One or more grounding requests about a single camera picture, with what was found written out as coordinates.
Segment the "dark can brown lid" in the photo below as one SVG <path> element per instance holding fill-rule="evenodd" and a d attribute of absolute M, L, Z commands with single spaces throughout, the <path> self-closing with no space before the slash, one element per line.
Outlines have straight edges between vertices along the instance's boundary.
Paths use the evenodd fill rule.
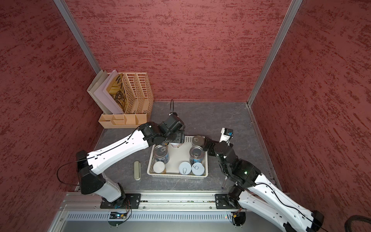
<path fill-rule="evenodd" d="M 204 136 L 200 136 L 200 135 L 196 135 L 192 138 L 192 146 L 193 147 L 203 147 L 204 146 L 204 143 L 205 143 L 205 137 Z"/>

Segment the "blue can pink lid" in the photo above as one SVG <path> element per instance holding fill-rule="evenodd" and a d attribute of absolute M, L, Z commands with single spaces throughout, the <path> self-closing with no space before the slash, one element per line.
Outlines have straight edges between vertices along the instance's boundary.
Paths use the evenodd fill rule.
<path fill-rule="evenodd" d="M 204 160 L 204 150 L 200 146 L 193 146 L 189 151 L 189 155 L 191 165 L 197 162 L 202 163 Z"/>
<path fill-rule="evenodd" d="M 154 154 L 154 159 L 156 161 L 161 161 L 164 164 L 167 164 L 170 160 L 167 146 L 163 146 L 163 145 L 155 146 L 153 154 Z"/>

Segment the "white plastic basket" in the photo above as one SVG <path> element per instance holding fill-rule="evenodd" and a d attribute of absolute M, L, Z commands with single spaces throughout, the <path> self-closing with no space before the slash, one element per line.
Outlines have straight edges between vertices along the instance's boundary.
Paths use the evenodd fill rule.
<path fill-rule="evenodd" d="M 190 154 L 189 151 L 192 147 L 192 139 L 194 136 L 185 136 L 184 143 L 179 148 L 174 148 L 171 145 L 168 145 L 168 154 L 169 154 L 169 161 L 165 164 L 165 173 L 158 174 L 154 171 L 153 166 L 156 162 L 155 159 L 155 145 L 152 146 L 151 155 L 149 159 L 149 164 L 147 168 L 147 174 L 152 177 L 159 177 L 159 178 L 180 178 L 180 179 L 204 179 L 206 178 L 208 173 L 208 157 L 207 152 L 205 153 L 205 157 L 202 161 L 202 165 L 205 168 L 205 171 L 202 175 L 197 176 L 190 172 L 188 175 L 183 174 L 183 171 L 179 171 L 179 166 L 182 162 L 189 162 Z"/>

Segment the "small green can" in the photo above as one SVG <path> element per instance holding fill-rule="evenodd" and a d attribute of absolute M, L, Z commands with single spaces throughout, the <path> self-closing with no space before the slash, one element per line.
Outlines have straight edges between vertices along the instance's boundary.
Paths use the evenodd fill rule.
<path fill-rule="evenodd" d="M 205 172 L 205 167 L 200 162 L 195 162 L 192 165 L 192 174 L 195 176 L 202 176 Z"/>

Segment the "yellow can white lid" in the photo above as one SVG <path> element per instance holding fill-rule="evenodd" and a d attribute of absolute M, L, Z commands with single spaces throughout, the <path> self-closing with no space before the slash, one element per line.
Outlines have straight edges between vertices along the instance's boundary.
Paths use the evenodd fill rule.
<path fill-rule="evenodd" d="M 155 174 L 166 174 L 166 165 L 163 161 L 157 161 L 153 165 L 153 171 Z"/>

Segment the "small pink white can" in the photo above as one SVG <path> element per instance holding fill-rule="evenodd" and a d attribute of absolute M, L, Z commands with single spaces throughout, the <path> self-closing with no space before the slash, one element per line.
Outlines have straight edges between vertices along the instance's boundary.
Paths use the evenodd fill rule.
<path fill-rule="evenodd" d="M 173 148 L 180 148 L 183 144 L 182 143 L 169 143 Z"/>

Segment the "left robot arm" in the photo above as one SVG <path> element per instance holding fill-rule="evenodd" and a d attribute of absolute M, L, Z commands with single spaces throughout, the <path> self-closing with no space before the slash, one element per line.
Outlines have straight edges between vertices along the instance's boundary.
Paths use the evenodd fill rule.
<path fill-rule="evenodd" d="M 122 159 L 154 145 L 183 143 L 184 122 L 177 113 L 157 124 L 147 122 L 138 126 L 127 137 L 102 149 L 76 154 L 80 190 L 83 195 L 97 194 L 118 207 L 126 203 L 126 195 L 119 183 L 108 178 L 104 171 Z"/>

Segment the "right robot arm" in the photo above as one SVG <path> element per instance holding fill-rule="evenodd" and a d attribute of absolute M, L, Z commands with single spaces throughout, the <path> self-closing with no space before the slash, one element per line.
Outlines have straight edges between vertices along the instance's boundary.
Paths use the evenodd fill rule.
<path fill-rule="evenodd" d="M 221 172 L 234 182 L 227 198 L 240 207 L 263 217 L 283 232 L 317 232 L 324 216 L 300 206 L 277 188 L 256 166 L 238 158 L 228 139 L 219 142 L 205 138 L 204 150 L 217 158 Z"/>

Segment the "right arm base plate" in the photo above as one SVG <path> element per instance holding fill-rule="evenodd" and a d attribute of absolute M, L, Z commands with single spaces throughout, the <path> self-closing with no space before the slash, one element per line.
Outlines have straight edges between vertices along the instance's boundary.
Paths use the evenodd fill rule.
<path fill-rule="evenodd" d="M 240 209 L 237 199 L 232 198 L 228 194 L 215 194 L 215 204 L 217 209 Z"/>

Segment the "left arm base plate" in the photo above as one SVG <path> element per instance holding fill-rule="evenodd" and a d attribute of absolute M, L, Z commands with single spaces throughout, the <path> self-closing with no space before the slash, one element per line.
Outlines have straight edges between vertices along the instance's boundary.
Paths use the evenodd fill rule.
<path fill-rule="evenodd" d="M 138 209 L 141 196 L 140 193 L 126 193 L 113 202 L 102 197 L 100 209 Z"/>

